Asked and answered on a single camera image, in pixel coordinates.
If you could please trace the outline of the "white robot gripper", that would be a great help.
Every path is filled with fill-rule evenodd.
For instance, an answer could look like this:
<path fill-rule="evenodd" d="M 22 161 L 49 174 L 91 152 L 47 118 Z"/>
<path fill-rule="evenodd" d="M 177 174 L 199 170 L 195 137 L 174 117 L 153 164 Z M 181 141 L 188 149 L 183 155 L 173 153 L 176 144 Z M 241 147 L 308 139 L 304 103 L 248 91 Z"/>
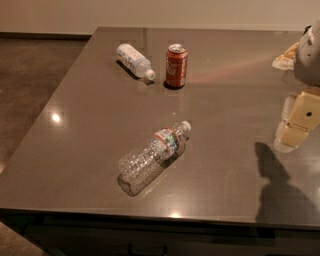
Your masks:
<path fill-rule="evenodd" d="M 285 52 L 275 58 L 272 67 L 293 70 L 295 77 L 310 85 L 320 85 L 320 20 L 316 20 Z M 298 148 L 320 124 L 320 88 L 302 90 L 289 95 L 284 102 L 273 147 L 282 153 Z"/>

